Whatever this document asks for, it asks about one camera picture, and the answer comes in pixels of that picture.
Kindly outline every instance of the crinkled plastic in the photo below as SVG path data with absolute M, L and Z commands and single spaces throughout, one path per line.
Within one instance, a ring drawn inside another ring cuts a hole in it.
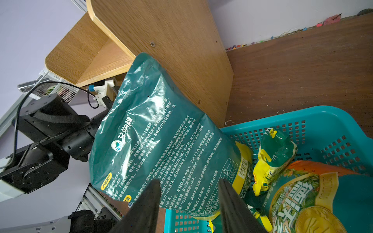
M 156 60 L 141 53 L 95 135 L 91 182 L 114 200 L 133 202 L 152 179 L 160 179 L 160 207 L 208 220 L 219 214 L 219 178 L 245 196 L 252 155 L 186 99 Z

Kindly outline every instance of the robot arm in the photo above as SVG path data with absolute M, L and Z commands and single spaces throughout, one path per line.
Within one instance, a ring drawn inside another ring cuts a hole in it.
M 30 102 L 21 109 L 19 130 L 34 143 L 22 147 L 15 155 L 0 160 L 0 202 L 54 181 L 67 170 L 69 157 L 88 161 L 94 136 L 105 110 L 89 119 L 78 115 L 57 94 Z

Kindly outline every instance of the pink object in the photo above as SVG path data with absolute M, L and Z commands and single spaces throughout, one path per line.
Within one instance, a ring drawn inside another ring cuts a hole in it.
M 333 15 L 333 16 L 327 18 L 324 21 L 324 25 L 329 25 L 329 24 L 332 24 L 332 23 L 338 23 L 340 21 L 341 21 L 341 14 L 339 14 L 339 15 Z

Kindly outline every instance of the plastic wrapper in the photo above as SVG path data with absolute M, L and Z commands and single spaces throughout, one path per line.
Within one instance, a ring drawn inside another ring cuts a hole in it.
M 271 180 L 294 158 L 297 145 L 288 135 L 267 128 L 261 138 L 258 163 L 254 167 L 253 190 L 256 196 L 267 191 Z
M 156 60 L 141 53 L 96 133 L 91 182 L 114 200 L 134 202 L 159 179 L 160 207 L 210 220 L 219 214 L 220 178 L 246 195 L 252 155 L 186 99 Z
M 371 232 L 373 178 L 312 161 L 290 164 L 271 184 L 261 214 L 273 233 Z

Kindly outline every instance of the wooden floor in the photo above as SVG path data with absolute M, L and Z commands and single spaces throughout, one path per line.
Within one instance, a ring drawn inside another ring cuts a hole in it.
M 373 137 L 373 13 L 228 52 L 226 126 L 317 105 Z

